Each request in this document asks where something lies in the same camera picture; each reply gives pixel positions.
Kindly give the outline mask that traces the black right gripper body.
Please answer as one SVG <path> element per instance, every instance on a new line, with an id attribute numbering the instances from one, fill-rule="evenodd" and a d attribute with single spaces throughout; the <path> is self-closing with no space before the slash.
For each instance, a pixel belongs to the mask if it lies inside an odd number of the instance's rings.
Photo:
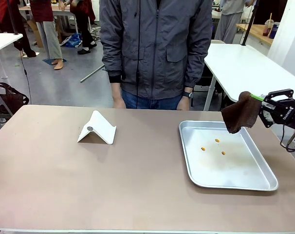
<path id="1" fill-rule="evenodd" d="M 295 100 L 293 98 L 274 101 L 271 117 L 276 124 L 289 125 L 295 118 Z"/>

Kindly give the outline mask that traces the person's left hand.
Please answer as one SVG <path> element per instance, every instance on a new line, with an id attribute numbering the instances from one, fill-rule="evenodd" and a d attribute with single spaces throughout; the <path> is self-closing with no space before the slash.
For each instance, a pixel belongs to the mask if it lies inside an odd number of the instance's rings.
<path id="1" fill-rule="evenodd" d="M 176 110 L 180 110 L 180 111 L 188 111 L 190 108 L 190 99 L 188 97 L 183 96 L 178 105 Z"/>

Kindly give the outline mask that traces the person's right hand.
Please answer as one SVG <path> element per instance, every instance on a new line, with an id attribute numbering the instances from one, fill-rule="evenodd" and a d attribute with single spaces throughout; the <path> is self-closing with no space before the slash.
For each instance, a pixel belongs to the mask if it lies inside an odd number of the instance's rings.
<path id="1" fill-rule="evenodd" d="M 120 91 L 113 92 L 112 98 L 113 98 L 113 108 L 126 109 L 126 105 Z"/>

